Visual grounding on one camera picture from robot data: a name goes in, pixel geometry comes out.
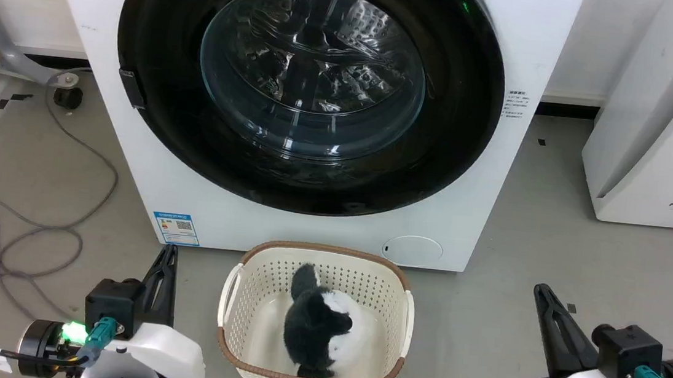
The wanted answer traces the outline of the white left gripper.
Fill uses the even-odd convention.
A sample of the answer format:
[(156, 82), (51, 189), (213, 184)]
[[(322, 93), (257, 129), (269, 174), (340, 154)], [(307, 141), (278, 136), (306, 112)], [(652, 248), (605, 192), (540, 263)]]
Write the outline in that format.
[(178, 252), (164, 245), (144, 277), (144, 324), (132, 338), (110, 342), (81, 378), (205, 378), (202, 348), (173, 329)]

